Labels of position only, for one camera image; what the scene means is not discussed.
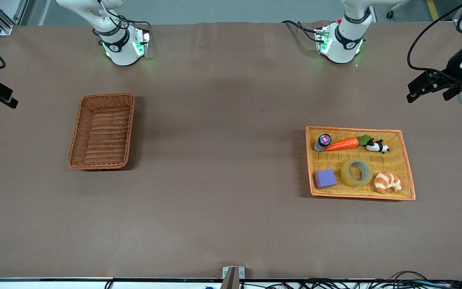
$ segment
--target small bottle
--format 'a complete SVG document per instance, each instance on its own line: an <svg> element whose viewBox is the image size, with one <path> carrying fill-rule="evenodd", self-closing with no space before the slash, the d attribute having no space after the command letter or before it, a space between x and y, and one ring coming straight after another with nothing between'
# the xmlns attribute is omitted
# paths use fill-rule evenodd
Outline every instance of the small bottle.
<svg viewBox="0 0 462 289"><path fill-rule="evenodd" d="M328 145L330 145L330 136L328 134L323 134L318 138L318 141L315 142L313 148L317 152L323 152Z"/></svg>

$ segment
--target orange carrot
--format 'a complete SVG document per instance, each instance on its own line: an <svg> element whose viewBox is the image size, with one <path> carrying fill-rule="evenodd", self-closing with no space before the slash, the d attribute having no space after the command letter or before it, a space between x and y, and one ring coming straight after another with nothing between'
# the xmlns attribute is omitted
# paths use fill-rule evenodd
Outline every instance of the orange carrot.
<svg viewBox="0 0 462 289"><path fill-rule="evenodd" d="M370 136L367 135L347 138L339 142L331 143L328 147L326 147L326 152L351 149L357 146L365 146L369 140Z"/></svg>

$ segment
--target table surface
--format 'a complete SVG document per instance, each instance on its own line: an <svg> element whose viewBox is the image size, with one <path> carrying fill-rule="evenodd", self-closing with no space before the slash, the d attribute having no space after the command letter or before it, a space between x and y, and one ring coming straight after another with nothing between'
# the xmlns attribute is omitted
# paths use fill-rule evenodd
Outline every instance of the table surface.
<svg viewBox="0 0 462 289"><path fill-rule="evenodd" d="M284 24L154 26L150 58L118 67L91 27L15 27L0 40L0 277L462 279L462 105L407 104L425 23L372 24L349 64ZM416 47L443 69L450 23ZM66 165L79 99L136 96L119 171ZM403 131L416 201L310 196L306 126Z"/></svg>

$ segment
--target toy croissant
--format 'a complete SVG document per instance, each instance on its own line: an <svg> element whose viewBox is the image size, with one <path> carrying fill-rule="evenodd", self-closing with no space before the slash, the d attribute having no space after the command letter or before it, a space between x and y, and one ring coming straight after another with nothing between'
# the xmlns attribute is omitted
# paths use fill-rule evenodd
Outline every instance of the toy croissant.
<svg viewBox="0 0 462 289"><path fill-rule="evenodd" d="M389 172L377 174L374 184L375 188L381 194L386 194L386 189L388 188L394 188L396 192L402 189L402 184L400 183L398 176Z"/></svg>

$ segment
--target orange wicker tray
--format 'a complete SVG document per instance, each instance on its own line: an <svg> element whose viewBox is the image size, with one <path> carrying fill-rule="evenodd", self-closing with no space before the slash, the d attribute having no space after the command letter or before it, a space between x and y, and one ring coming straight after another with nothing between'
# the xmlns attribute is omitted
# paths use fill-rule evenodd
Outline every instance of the orange wicker tray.
<svg viewBox="0 0 462 289"><path fill-rule="evenodd" d="M85 95L77 108L67 166L78 170L120 169L128 162L134 96Z"/></svg>
<svg viewBox="0 0 462 289"><path fill-rule="evenodd" d="M332 142L340 141L350 137L370 135L376 140L383 139L383 144L390 147L390 151L382 154L371 152L365 147L357 147L347 150L333 152L316 152L313 144L322 134L328 134ZM414 201L415 188L413 176L409 167L409 159L405 150L404 139L401 130L363 130L357 128L328 128L323 126L306 127L306 153L308 155L308 175L310 177L310 189L313 196L360 198L360 199L388 199L396 201ZM340 178L339 169L349 159L360 157L372 165L374 179L383 171L397 175L402 182L402 190L394 192L387 189L386 194L377 192L374 180L367 185L360 187L349 187ZM333 169L337 185L330 188L317 189L315 184L315 172L320 170ZM361 171L352 166L351 174L356 179L361 179Z"/></svg>

